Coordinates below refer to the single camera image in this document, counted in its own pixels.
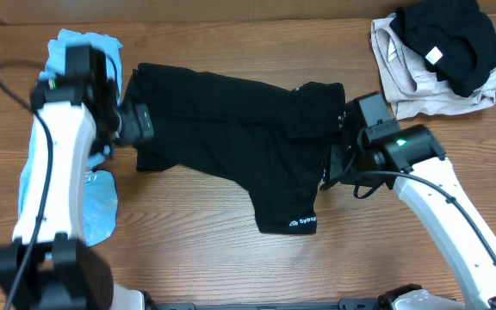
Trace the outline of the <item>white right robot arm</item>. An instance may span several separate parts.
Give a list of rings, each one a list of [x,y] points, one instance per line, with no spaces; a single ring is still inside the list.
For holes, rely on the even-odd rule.
[[[386,186],[419,218],[451,268],[464,301],[407,284],[377,309],[496,309],[496,236],[469,200],[446,151],[424,125],[401,128],[381,94],[346,103],[340,139],[327,150],[322,190]]]

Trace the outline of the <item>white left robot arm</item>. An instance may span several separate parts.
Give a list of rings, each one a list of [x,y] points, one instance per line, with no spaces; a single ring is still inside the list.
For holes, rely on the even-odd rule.
[[[109,265],[84,241],[84,173],[94,146],[153,138],[144,103],[118,106],[109,57],[91,45],[65,49],[65,71],[40,80],[22,106],[34,117],[35,155],[12,241],[0,246],[7,309],[155,308],[143,290],[114,282]]]

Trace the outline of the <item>black polo shirt with logo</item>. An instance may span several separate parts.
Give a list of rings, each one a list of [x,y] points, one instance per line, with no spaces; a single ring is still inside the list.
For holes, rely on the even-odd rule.
[[[125,103],[144,103],[152,138],[136,144],[136,167],[177,165],[245,189],[262,233],[313,234],[313,204],[326,151],[340,135],[340,83],[308,82],[292,90],[271,84],[141,63]]]

